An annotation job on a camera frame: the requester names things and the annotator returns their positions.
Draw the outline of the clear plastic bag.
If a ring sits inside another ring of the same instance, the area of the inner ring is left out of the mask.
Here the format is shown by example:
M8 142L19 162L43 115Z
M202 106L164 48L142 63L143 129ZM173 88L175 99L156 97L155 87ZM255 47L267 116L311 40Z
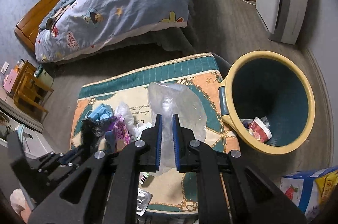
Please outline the clear plastic bag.
M152 122L155 123L158 114L162 116L163 122L159 170L152 173L153 176L160 176L176 167L172 134L173 116L177 114L180 125L191 129L199 141L206 139L207 116L199 97L188 86L152 82L147 91Z

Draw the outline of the yellow teal trash bin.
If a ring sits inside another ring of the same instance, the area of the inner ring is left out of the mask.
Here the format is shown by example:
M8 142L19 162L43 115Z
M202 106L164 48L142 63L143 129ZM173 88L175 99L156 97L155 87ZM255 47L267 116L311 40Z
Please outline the yellow teal trash bin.
M251 148L268 155L288 154L309 137L315 97L309 80L287 57L253 51L238 58L219 85L222 121ZM267 117L271 138L262 143L242 123Z

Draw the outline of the silver blister pack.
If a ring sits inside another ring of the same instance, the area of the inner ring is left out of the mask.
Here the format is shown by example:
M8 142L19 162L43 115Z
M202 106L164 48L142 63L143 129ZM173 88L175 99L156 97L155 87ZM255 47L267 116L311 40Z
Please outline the silver blister pack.
M138 198L137 198L137 205L136 205L136 214L139 216L143 216L147 210L148 205L152 199L152 194L144 191L141 188L138 188Z

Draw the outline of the teal orange patterned cushion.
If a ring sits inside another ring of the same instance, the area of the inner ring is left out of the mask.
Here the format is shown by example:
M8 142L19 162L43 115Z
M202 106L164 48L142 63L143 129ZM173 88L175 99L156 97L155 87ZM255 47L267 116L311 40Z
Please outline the teal orange patterned cushion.
M81 143L83 119L99 105L110 106L124 118L132 137L163 118L160 169L142 184L152 194L148 213L196 215L196 175L176 170L172 117L191 129L195 138L213 150L239 149L238 139L221 119L219 84L229 64L213 53L200 53L170 60L115 76L81 88L72 124L70 147Z

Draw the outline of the purple spray bottle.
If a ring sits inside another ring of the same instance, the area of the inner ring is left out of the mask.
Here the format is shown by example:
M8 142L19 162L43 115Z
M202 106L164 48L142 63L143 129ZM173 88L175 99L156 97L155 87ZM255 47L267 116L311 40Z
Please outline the purple spray bottle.
M130 144L130 135L124 122L124 117L121 114L116 116L113 125L113 134L115 136L114 146L116 151L121 151L125 146Z

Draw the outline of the blue yellow cardboard box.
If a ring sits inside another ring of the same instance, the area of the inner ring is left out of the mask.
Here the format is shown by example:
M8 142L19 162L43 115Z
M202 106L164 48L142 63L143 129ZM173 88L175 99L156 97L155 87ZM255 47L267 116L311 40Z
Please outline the blue yellow cardboard box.
M305 214L308 222L320 210L337 187L337 167L297 171L281 178L279 189Z

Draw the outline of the red white paper cup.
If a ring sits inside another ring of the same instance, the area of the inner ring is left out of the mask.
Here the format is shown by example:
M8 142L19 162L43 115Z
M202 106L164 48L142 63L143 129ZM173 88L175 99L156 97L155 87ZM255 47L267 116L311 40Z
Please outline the red white paper cup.
M270 129L258 117L255 117L249 125L249 133L261 143L265 143L272 138Z

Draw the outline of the blue face mask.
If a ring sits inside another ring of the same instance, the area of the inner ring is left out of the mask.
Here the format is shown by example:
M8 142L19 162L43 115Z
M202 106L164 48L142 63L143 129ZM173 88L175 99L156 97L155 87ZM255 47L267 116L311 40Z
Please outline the blue face mask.
M113 117L113 109L110 105L99 104L95 109L91 109L85 115L86 120L90 120L93 123L103 124Z

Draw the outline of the wooden stool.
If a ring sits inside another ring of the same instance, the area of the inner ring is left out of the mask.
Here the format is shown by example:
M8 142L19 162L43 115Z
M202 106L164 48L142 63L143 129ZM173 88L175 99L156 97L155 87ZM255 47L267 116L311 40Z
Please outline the wooden stool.
M15 106L30 117L39 119L43 114L49 113L42 104L47 94L54 90L34 76L36 70L35 66L24 61L12 89Z

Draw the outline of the green white small bin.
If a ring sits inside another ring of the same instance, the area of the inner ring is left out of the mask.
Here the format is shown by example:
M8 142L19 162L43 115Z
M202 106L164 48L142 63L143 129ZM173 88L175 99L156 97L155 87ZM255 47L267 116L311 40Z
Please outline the green white small bin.
M51 75L49 75L49 73L46 71L46 69L42 64L38 66L33 76L39 79L42 83L44 83L48 87L52 87L54 79L52 78Z

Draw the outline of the wooden bed headboard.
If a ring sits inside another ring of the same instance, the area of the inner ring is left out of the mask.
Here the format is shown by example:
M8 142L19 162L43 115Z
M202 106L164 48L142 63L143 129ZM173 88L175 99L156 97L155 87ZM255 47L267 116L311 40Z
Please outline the wooden bed headboard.
M38 28L44 17L60 0L40 0L14 28L15 35L30 51L35 51L35 40Z

